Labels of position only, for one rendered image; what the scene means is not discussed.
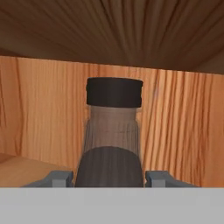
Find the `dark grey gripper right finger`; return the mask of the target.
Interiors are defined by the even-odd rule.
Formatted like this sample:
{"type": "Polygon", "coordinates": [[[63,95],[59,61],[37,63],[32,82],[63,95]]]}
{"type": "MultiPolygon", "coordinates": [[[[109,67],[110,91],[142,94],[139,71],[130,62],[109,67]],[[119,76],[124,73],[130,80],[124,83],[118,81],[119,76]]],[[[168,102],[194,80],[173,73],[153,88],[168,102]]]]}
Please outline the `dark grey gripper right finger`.
{"type": "Polygon", "coordinates": [[[168,171],[147,171],[146,187],[193,187],[192,184],[175,179],[168,171]]]}

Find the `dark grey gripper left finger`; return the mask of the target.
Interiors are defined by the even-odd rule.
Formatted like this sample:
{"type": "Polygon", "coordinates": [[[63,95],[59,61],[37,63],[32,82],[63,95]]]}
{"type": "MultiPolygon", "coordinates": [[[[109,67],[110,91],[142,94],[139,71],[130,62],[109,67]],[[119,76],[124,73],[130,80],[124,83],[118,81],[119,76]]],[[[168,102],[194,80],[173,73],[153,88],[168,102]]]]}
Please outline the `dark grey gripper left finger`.
{"type": "Polygon", "coordinates": [[[73,187],[73,179],[72,171],[51,171],[44,178],[30,183],[26,187],[73,187]]]}

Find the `glass pepper shaker black cap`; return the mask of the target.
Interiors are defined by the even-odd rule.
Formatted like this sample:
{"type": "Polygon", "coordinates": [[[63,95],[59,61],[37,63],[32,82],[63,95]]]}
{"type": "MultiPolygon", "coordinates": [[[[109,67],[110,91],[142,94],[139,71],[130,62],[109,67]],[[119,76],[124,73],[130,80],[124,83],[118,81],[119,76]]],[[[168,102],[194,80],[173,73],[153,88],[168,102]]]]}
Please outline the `glass pepper shaker black cap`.
{"type": "Polygon", "coordinates": [[[142,105],[140,80],[89,78],[89,118],[75,185],[142,187],[137,110],[142,105]]]}

